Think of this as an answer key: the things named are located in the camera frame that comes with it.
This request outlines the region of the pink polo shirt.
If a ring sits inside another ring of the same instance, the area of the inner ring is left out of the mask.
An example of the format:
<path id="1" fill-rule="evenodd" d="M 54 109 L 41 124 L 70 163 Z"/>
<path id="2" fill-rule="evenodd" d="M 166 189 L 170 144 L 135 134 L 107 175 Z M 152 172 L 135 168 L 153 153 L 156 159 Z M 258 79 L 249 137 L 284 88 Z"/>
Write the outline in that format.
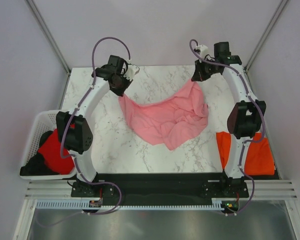
<path id="1" fill-rule="evenodd" d="M 118 99 L 126 124 L 137 136 L 170 151 L 201 134 L 208 125 L 209 110 L 195 81 L 188 80 L 171 97 L 151 104 L 138 104 L 127 95 Z"/>

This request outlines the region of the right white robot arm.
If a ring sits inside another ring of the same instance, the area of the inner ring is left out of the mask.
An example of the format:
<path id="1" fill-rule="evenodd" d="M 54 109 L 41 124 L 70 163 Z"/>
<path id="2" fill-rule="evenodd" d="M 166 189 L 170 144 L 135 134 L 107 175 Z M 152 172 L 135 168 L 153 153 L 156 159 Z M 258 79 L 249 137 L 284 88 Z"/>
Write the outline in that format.
<path id="1" fill-rule="evenodd" d="M 255 134 L 264 130 L 266 103 L 258 100 L 248 85 L 242 61 L 230 52 L 228 42 L 214 44 L 213 56 L 208 54 L 207 46 L 198 44 L 195 39 L 190 40 L 189 47 L 197 57 L 191 78 L 193 82 L 203 82 L 221 74 L 229 86 L 234 107 L 227 118 L 231 145 L 224 173 L 229 179 L 241 179 L 246 175 L 244 168 L 248 148 L 255 142 Z"/>

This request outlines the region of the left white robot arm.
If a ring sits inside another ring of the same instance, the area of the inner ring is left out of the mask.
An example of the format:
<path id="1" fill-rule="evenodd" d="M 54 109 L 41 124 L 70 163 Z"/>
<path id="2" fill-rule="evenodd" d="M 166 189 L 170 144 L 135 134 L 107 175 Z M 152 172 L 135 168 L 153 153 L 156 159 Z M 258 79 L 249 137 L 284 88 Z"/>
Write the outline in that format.
<path id="1" fill-rule="evenodd" d="M 91 146 L 94 140 L 93 112 L 109 92 L 122 97 L 140 68 L 119 56 L 111 55 L 108 63 L 93 68 L 92 82 L 81 99 L 69 110 L 56 115 L 60 156 L 72 157 L 77 178 L 84 182 L 82 191 L 89 197 L 96 196 L 100 185 L 94 181 L 97 172 L 93 166 Z"/>

